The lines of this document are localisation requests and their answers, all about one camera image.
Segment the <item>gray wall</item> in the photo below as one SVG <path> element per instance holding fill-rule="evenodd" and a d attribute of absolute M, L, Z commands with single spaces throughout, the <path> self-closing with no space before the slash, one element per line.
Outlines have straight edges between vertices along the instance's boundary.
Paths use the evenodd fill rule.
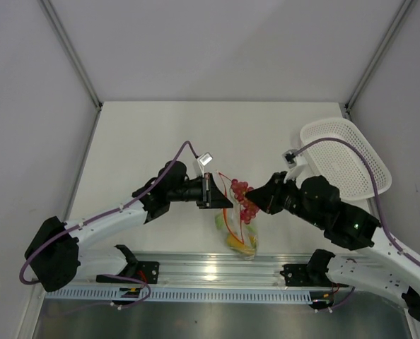
<path fill-rule="evenodd" d="M 420 1 L 355 106 L 392 173 L 381 196 L 392 231 L 420 253 Z"/>
<path fill-rule="evenodd" d="M 54 0 L 102 100 L 346 102 L 402 0 Z"/>
<path fill-rule="evenodd" d="M 12 338 L 29 287 L 23 253 L 62 215 L 95 112 L 37 2 L 0 1 L 0 338 Z"/>

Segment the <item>white basket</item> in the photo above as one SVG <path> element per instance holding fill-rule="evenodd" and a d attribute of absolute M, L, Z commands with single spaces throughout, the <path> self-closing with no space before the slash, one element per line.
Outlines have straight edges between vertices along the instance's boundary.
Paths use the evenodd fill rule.
<path fill-rule="evenodd" d="M 378 193 L 381 194 L 390 188 L 392 177 L 389 170 L 351 121 L 343 118 L 315 121 L 301 129 L 300 137 L 303 145 L 325 137 L 346 141 L 367 160 L 375 177 Z M 323 175 L 331 185 L 339 188 L 342 199 L 355 201 L 371 198 L 374 195 L 366 167 L 345 145 L 334 141 L 323 141 L 307 149 L 304 155 L 315 174 Z"/>

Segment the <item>white table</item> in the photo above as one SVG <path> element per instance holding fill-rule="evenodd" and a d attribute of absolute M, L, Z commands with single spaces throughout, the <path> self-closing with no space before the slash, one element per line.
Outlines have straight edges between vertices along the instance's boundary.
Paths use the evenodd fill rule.
<path fill-rule="evenodd" d="M 312 121 L 342 115 L 337 103 L 309 102 L 106 102 L 93 137 L 71 218 L 118 204 L 171 160 L 185 140 L 214 160 L 206 170 L 265 184 L 286 169 L 281 154 L 300 146 L 299 132 Z M 180 157 L 194 177 L 188 149 Z M 308 170 L 302 177 L 310 176 Z M 368 210 L 366 201 L 358 206 Z M 169 213 L 149 224 L 115 234 L 98 248 L 126 244 L 132 251 L 230 253 L 214 225 L 215 210 L 172 203 Z M 282 212 L 259 213 L 259 254 L 311 254 L 346 250 L 322 232 Z"/>

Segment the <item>perforated metal strip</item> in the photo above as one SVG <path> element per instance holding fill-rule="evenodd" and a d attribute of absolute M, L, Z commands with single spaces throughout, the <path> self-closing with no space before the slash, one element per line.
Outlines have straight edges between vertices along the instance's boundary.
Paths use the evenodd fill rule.
<path fill-rule="evenodd" d="M 118 287 L 68 286 L 47 293 L 47 299 L 134 300 L 122 297 Z M 144 297 L 142 290 L 139 297 Z M 311 304 L 307 291 L 296 290 L 213 290 L 152 287 L 151 302 L 225 302 L 246 304 Z"/>

